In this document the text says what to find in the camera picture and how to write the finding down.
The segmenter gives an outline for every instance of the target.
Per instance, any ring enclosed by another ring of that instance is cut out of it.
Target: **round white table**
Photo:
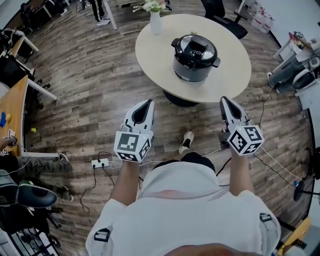
[[[192,106],[196,103],[219,102],[222,96],[234,98],[248,85],[251,63],[248,53],[239,39],[220,24],[196,15],[173,14],[161,17],[162,32],[153,35],[150,24],[137,37],[135,55],[143,72],[173,103]],[[174,69],[175,38],[197,33],[210,40],[221,59],[218,68],[212,67],[208,77],[200,82],[180,79]]]

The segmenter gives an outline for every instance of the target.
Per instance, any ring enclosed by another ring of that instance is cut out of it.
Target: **pressure cooker lid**
[[[181,37],[175,47],[178,61],[189,68],[206,68],[217,59],[217,49],[212,42],[200,35]]]

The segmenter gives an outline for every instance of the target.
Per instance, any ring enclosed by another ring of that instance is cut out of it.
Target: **power strip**
[[[103,167],[109,166],[109,159],[108,158],[102,158],[99,159],[100,162],[98,162],[98,160],[92,160],[91,164],[92,166],[95,165],[95,168],[102,168],[102,164],[104,164]]]

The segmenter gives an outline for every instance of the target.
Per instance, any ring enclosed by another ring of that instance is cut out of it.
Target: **pressure cooker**
[[[202,81],[212,67],[218,68],[220,65],[216,47],[203,36],[187,34],[174,39],[171,46],[175,48],[173,69],[186,81]]]

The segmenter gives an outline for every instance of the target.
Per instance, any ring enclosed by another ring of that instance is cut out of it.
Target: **black strap buckle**
[[[94,240],[100,242],[108,242],[110,237],[111,231],[107,228],[100,229],[99,231],[95,232]]]
[[[272,221],[272,217],[268,213],[260,213],[260,220],[262,222],[268,222],[268,221]]]

